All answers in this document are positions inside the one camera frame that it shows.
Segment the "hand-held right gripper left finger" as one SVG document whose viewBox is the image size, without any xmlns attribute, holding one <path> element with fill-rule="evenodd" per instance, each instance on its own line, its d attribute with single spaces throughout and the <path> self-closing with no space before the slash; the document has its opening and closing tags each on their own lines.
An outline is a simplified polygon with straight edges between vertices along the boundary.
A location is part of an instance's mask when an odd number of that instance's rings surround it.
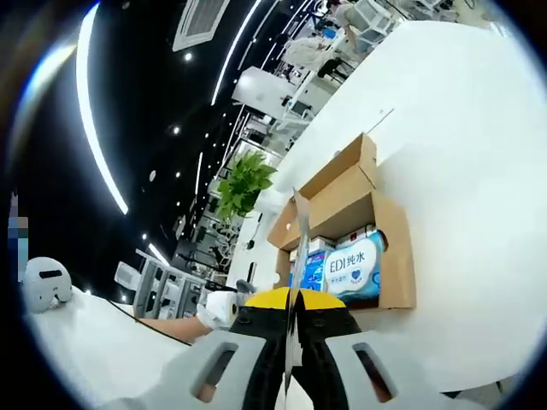
<svg viewBox="0 0 547 410">
<path fill-rule="evenodd" d="M 190 348 L 162 371 L 144 396 L 147 409 L 277 409 L 286 381 L 285 299 L 277 289 L 238 294 L 229 328 L 209 329 L 195 316 L 145 324 Z"/>
</svg>

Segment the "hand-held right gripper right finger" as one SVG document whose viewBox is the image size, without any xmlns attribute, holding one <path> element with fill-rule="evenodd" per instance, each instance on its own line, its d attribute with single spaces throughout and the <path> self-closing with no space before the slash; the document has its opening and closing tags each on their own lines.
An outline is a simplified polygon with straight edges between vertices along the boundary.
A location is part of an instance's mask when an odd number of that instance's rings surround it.
<svg viewBox="0 0 547 410">
<path fill-rule="evenodd" d="M 420 365 L 376 331 L 360 331 L 333 296 L 305 290 L 301 385 L 314 409 L 473 409 L 432 386 Z"/>
</svg>

